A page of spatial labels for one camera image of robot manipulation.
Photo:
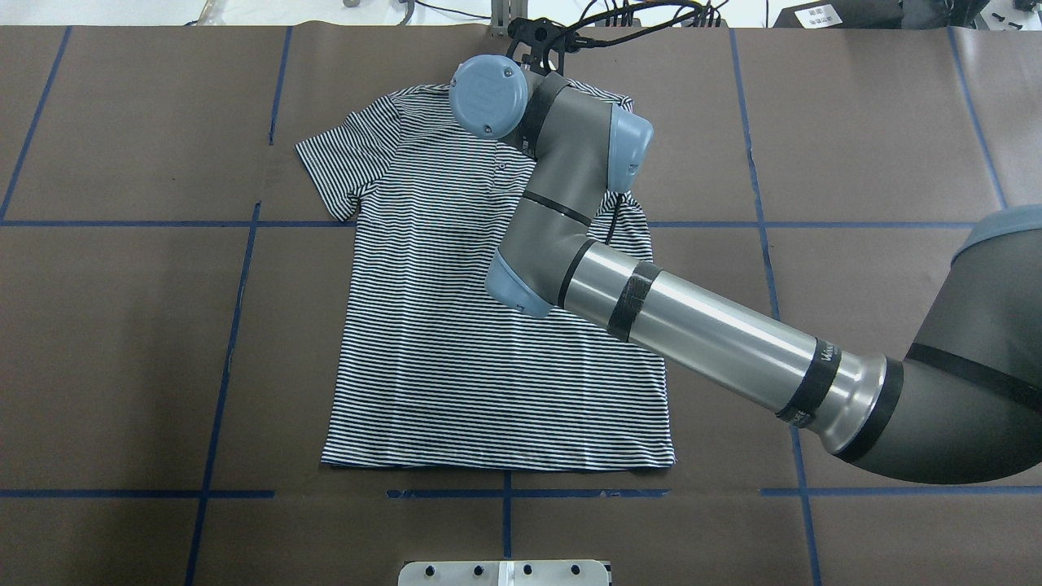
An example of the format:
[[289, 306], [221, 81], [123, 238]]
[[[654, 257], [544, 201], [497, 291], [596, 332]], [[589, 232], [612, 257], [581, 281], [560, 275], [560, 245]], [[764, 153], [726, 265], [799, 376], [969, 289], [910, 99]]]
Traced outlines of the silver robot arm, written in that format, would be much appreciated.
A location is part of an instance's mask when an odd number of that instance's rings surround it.
[[463, 129], [535, 160], [485, 278], [498, 303], [584, 318], [871, 474], [979, 483], [1040, 463], [1038, 204], [975, 224], [905, 357], [860, 356], [588, 236], [603, 195], [635, 181], [647, 120], [503, 55], [462, 63], [449, 102]]

